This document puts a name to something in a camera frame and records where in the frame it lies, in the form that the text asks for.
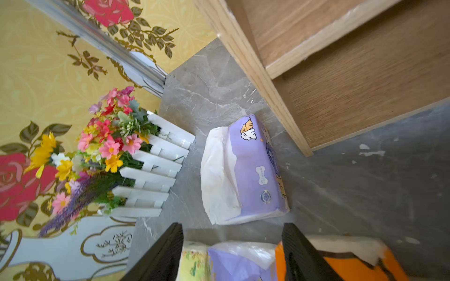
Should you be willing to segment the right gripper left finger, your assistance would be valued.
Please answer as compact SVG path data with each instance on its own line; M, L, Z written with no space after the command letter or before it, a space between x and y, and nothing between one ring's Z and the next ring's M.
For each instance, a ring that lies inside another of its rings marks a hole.
M175 222L122 278L123 281L174 281L184 244L182 224Z

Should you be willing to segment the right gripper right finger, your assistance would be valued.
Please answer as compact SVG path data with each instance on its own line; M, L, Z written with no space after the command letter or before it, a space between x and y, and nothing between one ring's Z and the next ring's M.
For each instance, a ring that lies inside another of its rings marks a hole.
M284 224L281 242L287 266L286 280L340 281L342 279L295 224Z

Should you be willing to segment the pale yellow tissue pack bottom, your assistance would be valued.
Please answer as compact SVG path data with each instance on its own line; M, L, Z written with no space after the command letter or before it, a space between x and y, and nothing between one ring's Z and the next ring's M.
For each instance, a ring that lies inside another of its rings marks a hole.
M199 242L184 242L176 281L210 280L208 248Z

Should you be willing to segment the orange tissue pack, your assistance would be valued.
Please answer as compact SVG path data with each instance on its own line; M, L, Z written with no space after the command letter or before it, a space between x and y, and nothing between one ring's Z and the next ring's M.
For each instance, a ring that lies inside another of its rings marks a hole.
M407 281L409 277L381 240L370 237L337 235L308 235L306 238L341 281ZM275 263L279 281L287 281L284 247L275 249Z

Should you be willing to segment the white purple tissue pack bottom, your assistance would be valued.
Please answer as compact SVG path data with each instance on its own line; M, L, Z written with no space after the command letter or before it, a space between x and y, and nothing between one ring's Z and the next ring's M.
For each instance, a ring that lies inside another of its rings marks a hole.
M213 225L244 224L290 211L268 130L254 114L209 132L200 178L203 206Z

